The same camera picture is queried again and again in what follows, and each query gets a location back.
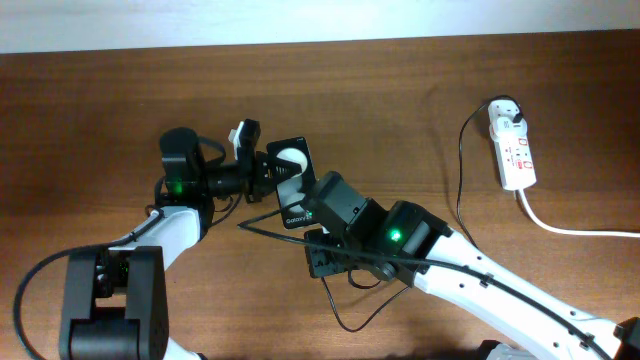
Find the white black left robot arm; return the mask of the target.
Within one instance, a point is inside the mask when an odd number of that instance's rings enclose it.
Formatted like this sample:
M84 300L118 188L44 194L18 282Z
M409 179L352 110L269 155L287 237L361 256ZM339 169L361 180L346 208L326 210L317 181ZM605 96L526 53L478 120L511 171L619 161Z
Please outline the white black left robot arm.
M305 142L292 138L255 149L258 122L229 134L234 162L207 161L212 142L179 127L159 146L165 171L146 220L121 239L69 256L59 355L63 359L197 359L170 336L165 272L216 225L214 201L257 202L310 170Z

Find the black Samsung smartphone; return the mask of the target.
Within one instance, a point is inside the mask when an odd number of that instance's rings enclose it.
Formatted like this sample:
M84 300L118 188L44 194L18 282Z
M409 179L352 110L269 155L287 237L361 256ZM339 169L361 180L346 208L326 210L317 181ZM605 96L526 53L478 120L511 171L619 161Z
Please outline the black Samsung smartphone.
M283 208L291 203L301 201L305 193L316 182L313 162L306 139L300 136L275 141L268 143L266 149L269 155L273 155L277 159L298 163L301 166L300 173L277 185L276 192L280 207ZM314 224L311 213L304 210L300 205L284 210L281 213L281 218L283 226L288 230Z

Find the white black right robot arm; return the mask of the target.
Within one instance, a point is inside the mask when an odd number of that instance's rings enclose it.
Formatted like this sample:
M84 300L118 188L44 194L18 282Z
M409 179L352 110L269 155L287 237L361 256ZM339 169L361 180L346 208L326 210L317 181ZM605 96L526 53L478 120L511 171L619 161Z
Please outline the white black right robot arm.
M538 359L636 359L639 320L614 323L570 306L510 272L422 206L384 209L337 172L301 206L319 223L321 249L348 269L397 279L446 300L498 330Z

